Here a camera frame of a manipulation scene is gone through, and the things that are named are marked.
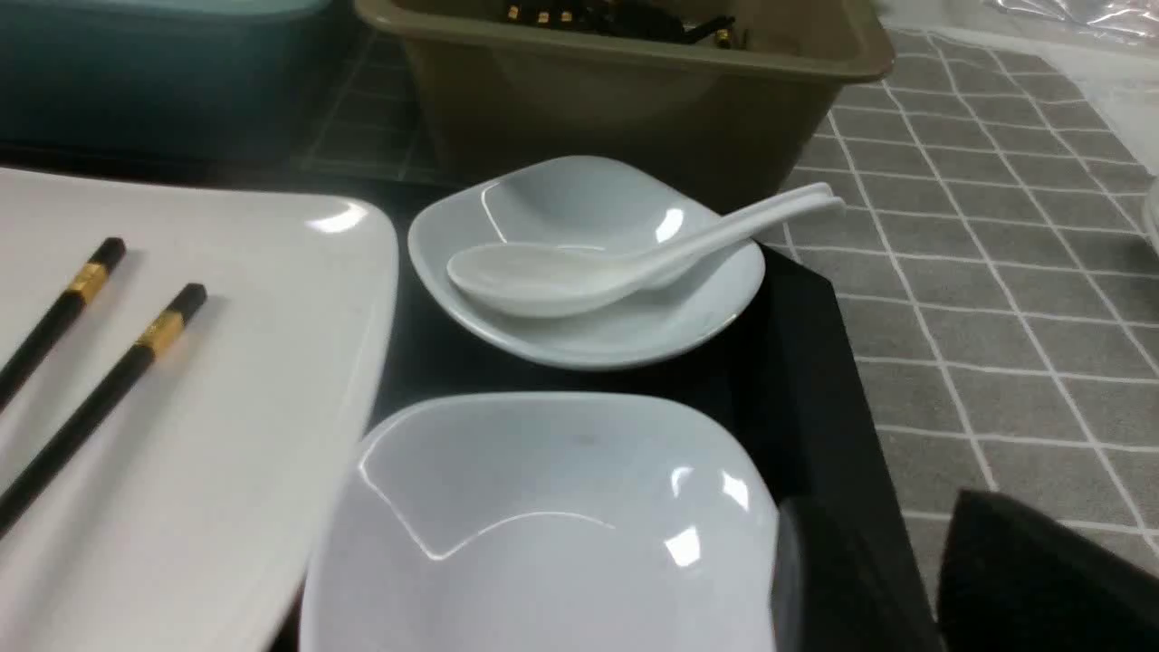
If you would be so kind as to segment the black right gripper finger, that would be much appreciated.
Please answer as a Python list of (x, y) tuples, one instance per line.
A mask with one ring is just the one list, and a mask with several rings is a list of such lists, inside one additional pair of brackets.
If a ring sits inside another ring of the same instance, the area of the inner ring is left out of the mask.
[(964, 490), (938, 627), (949, 651), (1154, 651), (1158, 581), (1008, 495)]

